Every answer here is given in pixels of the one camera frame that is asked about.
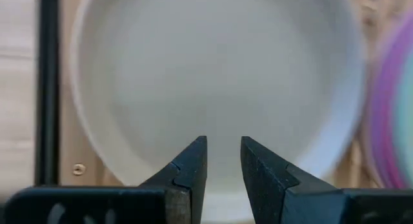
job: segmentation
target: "white bowl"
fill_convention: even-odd
[[[205,222],[252,220],[241,136],[323,177],[358,121],[347,0],[83,0],[72,39],[79,117],[123,183],[208,136]]]

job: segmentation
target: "wooden background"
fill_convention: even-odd
[[[94,154],[79,125],[68,76],[68,44],[80,0],[62,0],[63,89],[61,181],[65,185],[120,185]],[[368,43],[368,74],[376,43],[413,0],[353,0]],[[36,0],[0,0],[0,196],[31,185],[33,176]],[[363,163],[363,128],[337,166],[338,187],[377,187]]]

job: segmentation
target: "metal screw head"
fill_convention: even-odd
[[[82,176],[86,172],[86,166],[81,163],[73,165],[73,175]]]

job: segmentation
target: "purple disc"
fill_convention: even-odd
[[[392,101],[400,75],[401,67],[408,54],[409,46],[413,43],[410,28],[413,16],[401,25],[392,38],[391,44],[385,50],[382,58],[380,75],[374,85],[370,118],[370,134],[372,151],[376,166],[386,187],[405,188],[404,178],[399,172],[396,155],[392,142]]]

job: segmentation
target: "black plastic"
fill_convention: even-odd
[[[201,223],[207,139],[197,138],[138,187],[33,187],[6,204],[7,224]]]
[[[257,224],[413,223],[411,189],[339,189],[249,137],[241,142],[241,164]]]
[[[6,223],[6,221],[3,218],[4,213],[5,213],[5,206],[3,204],[0,204],[0,224]]]

